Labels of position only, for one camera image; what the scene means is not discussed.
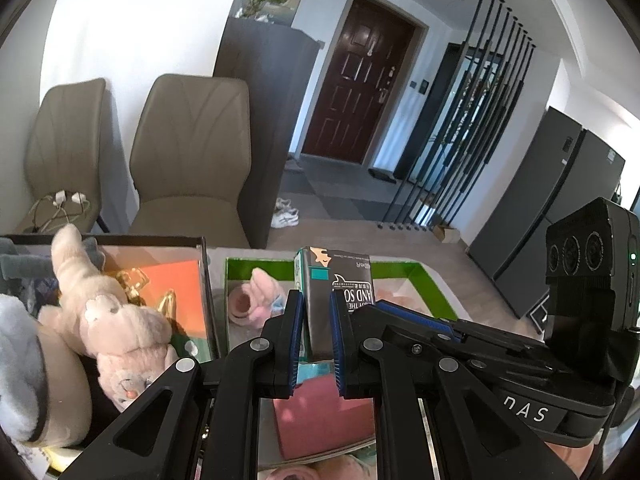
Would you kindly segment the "right human hand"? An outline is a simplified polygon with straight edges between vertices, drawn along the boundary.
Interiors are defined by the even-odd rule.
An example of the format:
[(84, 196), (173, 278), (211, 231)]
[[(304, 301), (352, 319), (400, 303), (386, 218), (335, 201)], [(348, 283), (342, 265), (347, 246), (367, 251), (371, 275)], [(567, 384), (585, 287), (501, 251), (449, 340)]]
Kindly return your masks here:
[(574, 476), (579, 479), (588, 467), (592, 456), (600, 460), (601, 452), (593, 442), (582, 448), (570, 448), (569, 446), (547, 442), (548, 448), (555, 452), (557, 456), (570, 468)]

